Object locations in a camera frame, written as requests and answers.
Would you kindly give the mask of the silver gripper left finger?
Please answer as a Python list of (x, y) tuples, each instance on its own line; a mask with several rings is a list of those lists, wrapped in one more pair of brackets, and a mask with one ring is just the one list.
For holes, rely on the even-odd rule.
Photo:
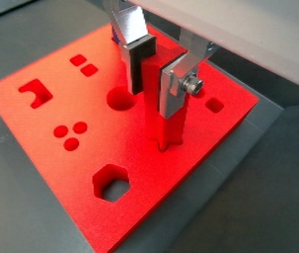
[(155, 36), (141, 6), (127, 0), (103, 0), (103, 4), (127, 66), (129, 92), (137, 95), (143, 91), (142, 61), (155, 54)]

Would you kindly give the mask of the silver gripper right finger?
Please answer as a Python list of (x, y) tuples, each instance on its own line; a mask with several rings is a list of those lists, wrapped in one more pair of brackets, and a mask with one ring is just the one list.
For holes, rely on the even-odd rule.
[(181, 30), (178, 43), (186, 52), (161, 70), (158, 110), (166, 119), (182, 109), (186, 95), (200, 94), (204, 80), (198, 65), (220, 49), (214, 42), (186, 29)]

